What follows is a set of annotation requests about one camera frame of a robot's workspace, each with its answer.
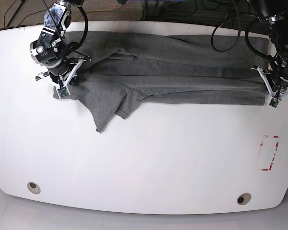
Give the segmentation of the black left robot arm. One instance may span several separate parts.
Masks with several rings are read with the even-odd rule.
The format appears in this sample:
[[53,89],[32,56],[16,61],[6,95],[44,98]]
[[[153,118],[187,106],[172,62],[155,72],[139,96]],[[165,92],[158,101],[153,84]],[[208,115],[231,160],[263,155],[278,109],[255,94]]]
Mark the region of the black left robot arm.
[[[267,60],[271,69],[264,70],[263,76],[272,91],[280,92],[288,87],[288,0],[250,0],[248,3],[257,18],[245,29],[246,45],[255,55]],[[265,22],[270,29],[269,38],[276,49],[274,57],[260,52],[250,43],[250,29],[259,22]]]

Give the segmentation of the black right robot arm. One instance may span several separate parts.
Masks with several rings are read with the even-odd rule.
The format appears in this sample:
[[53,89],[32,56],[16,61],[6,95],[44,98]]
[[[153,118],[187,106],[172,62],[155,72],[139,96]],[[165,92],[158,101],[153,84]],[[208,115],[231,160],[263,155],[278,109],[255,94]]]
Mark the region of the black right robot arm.
[[[84,43],[88,33],[88,18],[82,8],[83,0],[59,0],[51,7],[46,7],[44,16],[44,27],[36,41],[30,44],[30,54],[33,61],[45,66],[50,78],[54,83],[63,84],[63,80],[72,67],[78,64],[79,59],[70,58],[71,53],[76,53],[80,59],[89,60],[90,58],[77,50]],[[76,6],[84,17],[84,32],[79,42],[65,43],[64,34],[71,24],[71,7]]]

